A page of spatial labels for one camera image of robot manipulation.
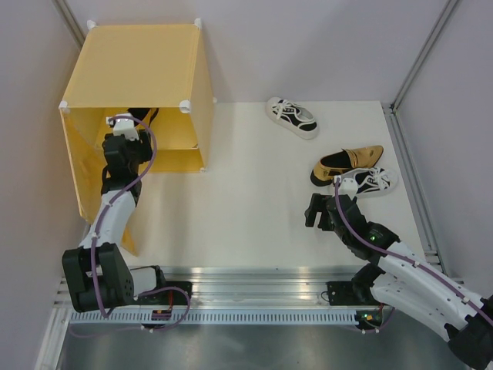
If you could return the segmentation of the gold loafer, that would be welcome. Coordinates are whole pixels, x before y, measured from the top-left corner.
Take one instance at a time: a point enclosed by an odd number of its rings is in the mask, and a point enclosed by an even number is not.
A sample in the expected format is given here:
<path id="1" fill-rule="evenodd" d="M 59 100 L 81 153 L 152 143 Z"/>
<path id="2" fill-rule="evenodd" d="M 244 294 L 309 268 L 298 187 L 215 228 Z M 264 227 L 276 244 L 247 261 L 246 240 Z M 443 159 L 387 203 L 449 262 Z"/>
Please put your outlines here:
<path id="1" fill-rule="evenodd" d="M 159 113 L 159 108 L 128 108 L 127 112 L 151 126 Z"/>
<path id="2" fill-rule="evenodd" d="M 330 185 L 335 176 L 351 170 L 374 167 L 384 153 L 381 145 L 357 149 L 342 149 L 338 153 L 322 157 L 310 174 L 310 181 L 316 187 Z"/>

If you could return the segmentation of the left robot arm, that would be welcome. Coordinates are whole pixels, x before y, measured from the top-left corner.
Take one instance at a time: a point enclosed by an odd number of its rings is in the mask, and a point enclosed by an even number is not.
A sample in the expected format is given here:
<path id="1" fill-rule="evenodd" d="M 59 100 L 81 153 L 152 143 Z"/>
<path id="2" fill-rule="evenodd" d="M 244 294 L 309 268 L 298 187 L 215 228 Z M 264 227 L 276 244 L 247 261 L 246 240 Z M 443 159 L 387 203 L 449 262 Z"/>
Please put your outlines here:
<path id="1" fill-rule="evenodd" d="M 110 133 L 102 143 L 101 204 L 89 233 L 62 255 L 72 306 L 77 312 L 112 309 L 135 303 L 162 304 L 168 287 L 157 266 L 130 270 L 119 245 L 142 190 L 139 166 L 152 161 L 151 135 L 134 129 L 130 136 Z"/>

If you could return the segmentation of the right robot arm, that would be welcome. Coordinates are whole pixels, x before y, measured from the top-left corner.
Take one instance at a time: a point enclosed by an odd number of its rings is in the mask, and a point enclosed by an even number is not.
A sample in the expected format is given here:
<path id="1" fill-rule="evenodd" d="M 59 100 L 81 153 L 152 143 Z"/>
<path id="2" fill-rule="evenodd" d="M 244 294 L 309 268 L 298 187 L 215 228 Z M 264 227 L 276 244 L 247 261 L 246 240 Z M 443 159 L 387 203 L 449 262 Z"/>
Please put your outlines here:
<path id="1" fill-rule="evenodd" d="M 439 335 L 470 368 L 491 365 L 491 298 L 469 291 L 418 257 L 396 233 L 366 220 L 348 195 L 315 193 L 304 216 L 306 227 L 335 233 L 365 261 L 351 280 L 356 302 L 390 305 Z"/>

